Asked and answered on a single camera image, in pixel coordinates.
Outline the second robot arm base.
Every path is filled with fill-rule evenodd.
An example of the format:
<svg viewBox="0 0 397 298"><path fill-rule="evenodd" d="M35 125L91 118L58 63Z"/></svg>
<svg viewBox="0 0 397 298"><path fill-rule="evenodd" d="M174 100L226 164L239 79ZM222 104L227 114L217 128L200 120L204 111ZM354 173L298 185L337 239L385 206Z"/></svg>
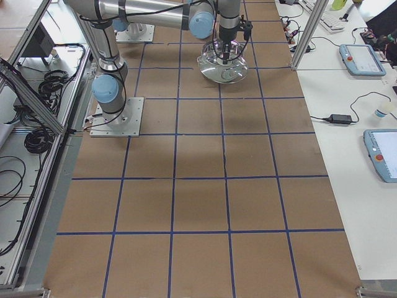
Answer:
<svg viewBox="0 0 397 298"><path fill-rule="evenodd" d="M113 20L112 26L117 32L125 33L133 38L137 38L146 32L145 24L126 23L120 19Z"/></svg>

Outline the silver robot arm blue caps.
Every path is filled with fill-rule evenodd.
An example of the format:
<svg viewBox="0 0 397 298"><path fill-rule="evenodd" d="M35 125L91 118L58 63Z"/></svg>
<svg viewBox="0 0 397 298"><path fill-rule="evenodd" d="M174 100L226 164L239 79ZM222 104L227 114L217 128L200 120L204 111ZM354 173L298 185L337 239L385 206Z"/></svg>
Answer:
<svg viewBox="0 0 397 298"><path fill-rule="evenodd" d="M120 56L112 24L148 24L188 30L199 39L211 37L213 58L205 53L197 60L201 73L210 81L228 84L244 78L236 71L243 49L235 42L245 21L240 16L239 1L70 1L70 7L92 29L94 46L99 52L103 74L95 79L92 91L101 89L99 104L106 115L122 115L126 102L121 100L121 81L127 64Z"/></svg>

